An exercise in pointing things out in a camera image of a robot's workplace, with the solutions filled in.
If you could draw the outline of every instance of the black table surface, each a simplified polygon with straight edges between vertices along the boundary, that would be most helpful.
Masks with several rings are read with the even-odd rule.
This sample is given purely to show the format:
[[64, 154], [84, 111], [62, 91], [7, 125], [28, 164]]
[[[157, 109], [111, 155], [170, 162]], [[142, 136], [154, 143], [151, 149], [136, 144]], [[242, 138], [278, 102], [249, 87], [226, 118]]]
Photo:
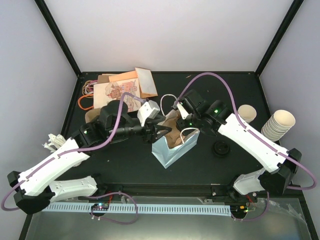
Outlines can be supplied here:
[[[160, 105], [164, 94], [179, 96], [196, 73], [190, 72], [154, 72], [153, 79], [158, 97], [152, 97]], [[270, 112], [258, 77], [249, 72], [219, 74], [229, 84], [236, 107], [248, 104], [256, 109], [257, 116], [251, 122], [258, 131], [269, 119]], [[81, 86], [87, 80], [96, 80], [98, 74], [85, 75]], [[196, 90], [209, 102], [224, 101], [230, 109], [231, 100], [223, 84], [213, 76], [203, 76], [194, 82], [190, 89]], [[82, 95], [81, 89], [77, 99]], [[174, 99], [163, 99], [163, 110], [168, 113]], [[82, 105], [89, 107], [93, 100], [84, 99]], [[71, 121], [65, 137], [69, 137], [85, 123], [85, 111], [76, 105], [71, 114]], [[212, 153], [216, 141], [223, 140], [230, 146], [229, 154], [218, 158]], [[228, 184], [236, 175], [247, 174], [261, 169], [260, 163], [232, 140], [219, 135], [216, 137], [200, 134], [197, 144], [170, 167], [165, 169], [152, 154], [152, 145], [142, 142], [140, 136], [111, 144], [98, 151], [80, 166], [73, 167], [59, 180], [84, 178], [92, 174], [101, 174], [107, 184], [147, 184], [147, 185], [212, 185]]]

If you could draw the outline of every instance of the white wall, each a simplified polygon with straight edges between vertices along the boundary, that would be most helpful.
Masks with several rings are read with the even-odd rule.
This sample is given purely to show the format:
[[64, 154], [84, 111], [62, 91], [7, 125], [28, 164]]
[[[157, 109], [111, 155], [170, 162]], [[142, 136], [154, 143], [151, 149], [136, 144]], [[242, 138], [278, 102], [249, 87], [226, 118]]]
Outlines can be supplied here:
[[[293, 113], [296, 125], [282, 138], [284, 147], [302, 152], [301, 163], [320, 179], [320, 1], [304, 1], [261, 76], [266, 99], [274, 112]], [[299, 170], [294, 182], [312, 180]], [[320, 187], [304, 191], [320, 235]]]
[[46, 0], [82, 71], [255, 71], [293, 0]]
[[[33, 0], [0, 2], [0, 198], [7, 174], [48, 155], [47, 134], [61, 131], [76, 76]], [[14, 207], [10, 197], [7, 207]], [[0, 210], [0, 238], [17, 240], [26, 214]]]

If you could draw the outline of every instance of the white paper bag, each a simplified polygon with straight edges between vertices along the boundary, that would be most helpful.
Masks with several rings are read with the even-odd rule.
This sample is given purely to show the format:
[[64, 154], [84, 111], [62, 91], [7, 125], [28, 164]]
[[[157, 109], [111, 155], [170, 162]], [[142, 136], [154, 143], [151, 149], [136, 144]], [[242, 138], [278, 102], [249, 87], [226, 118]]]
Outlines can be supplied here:
[[[166, 115], [165, 121], [171, 118], [175, 118], [176, 115], [177, 114], [175, 113], [175, 111], [172, 110]], [[158, 141], [152, 144], [152, 154], [166, 169], [197, 144], [199, 134], [199, 130], [194, 130], [184, 138], [183, 144], [175, 146], [172, 149], [168, 147], [167, 139], [165, 136], [163, 136]]]

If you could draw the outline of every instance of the black metal frame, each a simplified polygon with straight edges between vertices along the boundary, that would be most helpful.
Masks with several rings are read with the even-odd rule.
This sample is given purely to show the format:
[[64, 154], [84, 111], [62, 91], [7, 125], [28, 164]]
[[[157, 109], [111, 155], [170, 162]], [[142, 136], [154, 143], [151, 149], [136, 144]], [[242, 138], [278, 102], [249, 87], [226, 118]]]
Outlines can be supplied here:
[[[76, 62], [75, 58], [73, 57], [63, 35], [61, 34], [53, 16], [51, 15], [50, 10], [45, 3], [45, 0], [34, 0], [34, 1], [37, 4], [39, 10], [41, 11], [48, 26], [50, 27], [57, 42], [59, 43], [63, 53], [65, 54], [65, 57], [69, 61], [74, 73], [77, 76], [77, 82], [75, 84], [74, 91], [73, 91], [72, 98], [71, 98], [71, 102], [68, 107], [68, 111], [67, 111], [67, 114], [66, 114], [63, 126], [62, 126], [62, 130], [61, 130], [61, 134], [65, 135], [68, 132], [68, 128], [71, 123], [71, 117], [74, 112], [74, 108], [75, 108], [76, 101], [77, 101], [77, 94], [82, 87], [82, 81], [85, 78], [84, 76], [85, 76], [85, 74], [91, 74], [92, 72], [81, 72], [81, 70], [78, 67], [77, 62]], [[265, 69], [266, 65], [268, 64], [270, 58], [272, 57], [275, 49], [277, 48], [278, 44], [280, 43], [282, 37], [284, 36], [284, 34], [285, 34], [286, 30], [288, 29], [292, 20], [294, 19], [295, 15], [298, 12], [303, 1], [304, 0], [293, 0], [288, 12], [286, 13], [281, 25], [279, 26], [275, 36], [273, 37], [267, 51], [265, 52], [260, 64], [258, 65], [256, 71], [255, 72], [248, 72], [249, 74], [254, 74], [259, 79], [259, 76], [261, 75], [261, 73]], [[267, 109], [269, 109], [265, 97], [264, 97], [264, 103], [267, 106]], [[265, 197], [263, 193], [259, 194], [258, 196]], [[306, 203], [306, 200], [305, 200], [305, 197], [304, 197], [302, 191], [286, 190], [285, 194], [282, 197], [283, 198], [298, 198], [299, 199], [300, 205], [301, 205], [301, 208], [302, 208], [302, 211], [303, 211], [306, 223], [307, 223], [307, 227], [310, 232], [310, 235], [313, 240], [318, 240], [319, 238], [318, 238], [318, 235], [316, 232], [316, 228], [315, 228], [314, 223], [312, 221], [312, 218], [311, 218], [311, 215], [310, 215], [310, 212], [309, 212], [309, 209], [308, 209], [308, 206], [307, 206], [307, 203]], [[22, 231], [21, 231], [21, 234], [20, 234], [19, 240], [26, 239], [26, 236], [28, 233], [28, 228], [30, 226], [31, 220], [32, 220], [32, 215], [27, 215], [25, 222], [24, 222], [24, 225], [23, 225], [23, 228], [22, 228]]]

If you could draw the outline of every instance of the white paper cup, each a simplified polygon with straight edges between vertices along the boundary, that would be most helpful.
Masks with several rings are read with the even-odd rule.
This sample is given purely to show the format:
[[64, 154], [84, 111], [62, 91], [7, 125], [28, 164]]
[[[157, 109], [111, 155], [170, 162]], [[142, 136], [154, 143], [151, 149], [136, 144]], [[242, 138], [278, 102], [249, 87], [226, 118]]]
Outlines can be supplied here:
[[249, 124], [256, 118], [257, 111], [253, 106], [245, 104], [239, 107], [238, 114], [243, 120], [245, 120], [246, 123]]
[[269, 119], [269, 121], [267, 123], [269, 123], [269, 127], [270, 128], [272, 128], [273, 130], [277, 131], [278, 133], [286, 133], [290, 129], [290, 128], [283, 129], [283, 128], [279, 127], [275, 123], [275, 121], [273, 120], [272, 117]]
[[268, 129], [267, 127], [264, 127], [264, 132], [271, 138], [277, 139], [277, 138], [281, 138], [283, 135], [281, 134], [275, 134], [273, 133], [270, 129]]
[[295, 117], [286, 110], [276, 111], [264, 124], [261, 133], [275, 142], [281, 139], [296, 123]]
[[285, 133], [287, 133], [288, 130], [289, 130], [289, 129], [286, 130], [286, 131], [277, 130], [277, 129], [275, 129], [275, 128], [273, 128], [273, 127], [271, 126], [271, 124], [270, 124], [269, 121], [267, 121], [267, 122], [265, 123], [265, 128], [268, 129], [271, 134], [273, 134], [273, 135], [275, 135], [275, 136], [281, 136], [281, 137], [282, 137]]
[[296, 124], [296, 119], [291, 112], [278, 110], [273, 114], [273, 120], [281, 128], [292, 128]]
[[275, 142], [275, 141], [279, 140], [278, 138], [269, 136], [269, 134], [267, 132], [265, 132], [264, 129], [261, 130], [261, 133], [262, 133], [263, 136], [265, 136], [267, 139], [269, 139], [272, 142]]

